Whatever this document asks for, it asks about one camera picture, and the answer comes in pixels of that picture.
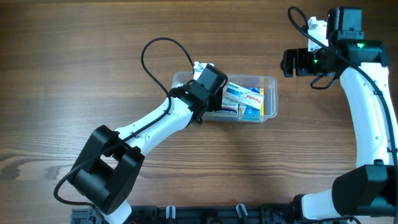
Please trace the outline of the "blue VapoDrops box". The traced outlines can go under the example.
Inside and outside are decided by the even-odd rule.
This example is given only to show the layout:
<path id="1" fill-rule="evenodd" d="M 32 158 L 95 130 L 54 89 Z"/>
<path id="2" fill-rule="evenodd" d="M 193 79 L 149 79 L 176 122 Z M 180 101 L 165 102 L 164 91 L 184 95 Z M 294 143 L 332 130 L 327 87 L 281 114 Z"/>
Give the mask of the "blue VapoDrops box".
<path id="1" fill-rule="evenodd" d="M 263 88 L 254 88 L 254 87 L 245 87 L 253 92 L 256 92 L 260 95 L 264 96 Z M 245 104 L 239 103 L 239 114 L 243 115 L 242 119 L 255 120 L 255 121 L 264 121 L 264 104 L 262 104 L 261 109 L 255 109 L 250 106 L 246 106 Z"/>

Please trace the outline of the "white Panadol box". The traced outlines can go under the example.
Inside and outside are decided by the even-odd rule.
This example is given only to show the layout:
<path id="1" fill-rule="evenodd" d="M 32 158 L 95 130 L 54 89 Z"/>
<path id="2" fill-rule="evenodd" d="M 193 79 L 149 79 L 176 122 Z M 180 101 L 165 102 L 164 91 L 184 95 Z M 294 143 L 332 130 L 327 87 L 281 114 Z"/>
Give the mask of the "white Panadol box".
<path id="1" fill-rule="evenodd" d="M 264 96 L 262 94 L 256 93 L 232 82 L 228 83 L 225 97 L 257 110 L 261 109 L 264 101 Z"/>

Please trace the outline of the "white Hansaplast plaster box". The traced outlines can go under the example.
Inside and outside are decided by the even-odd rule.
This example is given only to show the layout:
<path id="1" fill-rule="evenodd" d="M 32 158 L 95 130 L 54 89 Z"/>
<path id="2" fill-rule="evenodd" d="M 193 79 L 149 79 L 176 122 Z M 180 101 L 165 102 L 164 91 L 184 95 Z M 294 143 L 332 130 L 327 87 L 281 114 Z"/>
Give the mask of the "white Hansaplast plaster box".
<path id="1" fill-rule="evenodd" d="M 221 102 L 221 113 L 238 114 L 239 103 L 228 98 L 223 98 Z"/>

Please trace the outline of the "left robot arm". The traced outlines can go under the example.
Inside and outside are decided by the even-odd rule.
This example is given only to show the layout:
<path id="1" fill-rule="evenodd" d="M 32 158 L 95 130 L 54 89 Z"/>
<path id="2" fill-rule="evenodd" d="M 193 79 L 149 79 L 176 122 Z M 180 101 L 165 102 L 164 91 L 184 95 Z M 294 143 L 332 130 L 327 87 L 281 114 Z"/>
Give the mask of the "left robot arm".
<path id="1" fill-rule="evenodd" d="M 171 134 L 201 123 L 227 83 L 226 74 L 207 65 L 197 79 L 172 88 L 154 111 L 125 127 L 96 128 L 74 163 L 68 182 L 99 211 L 106 223 L 124 223 L 127 202 L 145 156 Z"/>

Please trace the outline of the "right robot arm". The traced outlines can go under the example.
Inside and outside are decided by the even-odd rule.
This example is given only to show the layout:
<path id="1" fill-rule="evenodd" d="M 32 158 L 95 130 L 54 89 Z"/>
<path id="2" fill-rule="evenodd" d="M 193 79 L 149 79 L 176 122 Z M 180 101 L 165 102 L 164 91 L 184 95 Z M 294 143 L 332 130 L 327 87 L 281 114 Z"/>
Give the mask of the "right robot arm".
<path id="1" fill-rule="evenodd" d="M 297 195 L 290 219 L 302 223 L 397 216 L 397 119 L 389 91 L 385 45 L 367 40 L 362 10 L 337 7 L 319 21 L 305 17 L 297 30 L 308 46 L 284 52 L 287 78 L 329 78 L 347 97 L 356 138 L 356 167 L 337 177 L 329 190 Z"/>

